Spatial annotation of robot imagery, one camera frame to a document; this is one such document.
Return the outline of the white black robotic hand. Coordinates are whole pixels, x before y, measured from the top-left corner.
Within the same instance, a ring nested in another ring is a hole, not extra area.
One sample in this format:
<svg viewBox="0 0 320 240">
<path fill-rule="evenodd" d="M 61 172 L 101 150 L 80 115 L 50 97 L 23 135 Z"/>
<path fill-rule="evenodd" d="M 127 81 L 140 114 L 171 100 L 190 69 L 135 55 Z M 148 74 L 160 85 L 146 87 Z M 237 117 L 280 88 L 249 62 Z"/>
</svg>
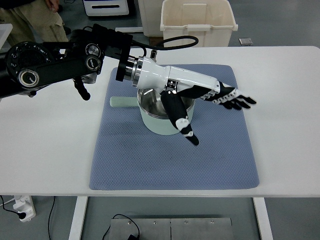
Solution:
<svg viewBox="0 0 320 240">
<path fill-rule="evenodd" d="M 160 94 L 171 124 L 195 146 L 199 140 L 193 132 L 182 98 L 202 99 L 238 111 L 250 109 L 257 103 L 215 77 L 170 65 L 160 66 L 149 57 L 136 59 L 129 77 L 138 89 L 154 89 Z"/>
</svg>

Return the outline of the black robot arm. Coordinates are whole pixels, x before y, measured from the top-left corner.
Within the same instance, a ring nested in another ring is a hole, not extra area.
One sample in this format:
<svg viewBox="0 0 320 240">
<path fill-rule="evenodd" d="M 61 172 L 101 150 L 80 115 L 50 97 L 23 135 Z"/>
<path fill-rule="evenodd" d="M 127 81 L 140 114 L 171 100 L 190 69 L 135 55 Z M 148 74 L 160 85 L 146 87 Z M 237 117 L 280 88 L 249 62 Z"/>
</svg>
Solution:
<svg viewBox="0 0 320 240">
<path fill-rule="evenodd" d="M 117 80 L 126 74 L 133 36 L 94 24 L 72 31 L 68 42 L 20 42 L 0 55 L 0 97 L 27 95 L 72 79 L 80 96 L 91 95 L 84 84 L 93 84 L 105 57 L 119 60 Z"/>
</svg>

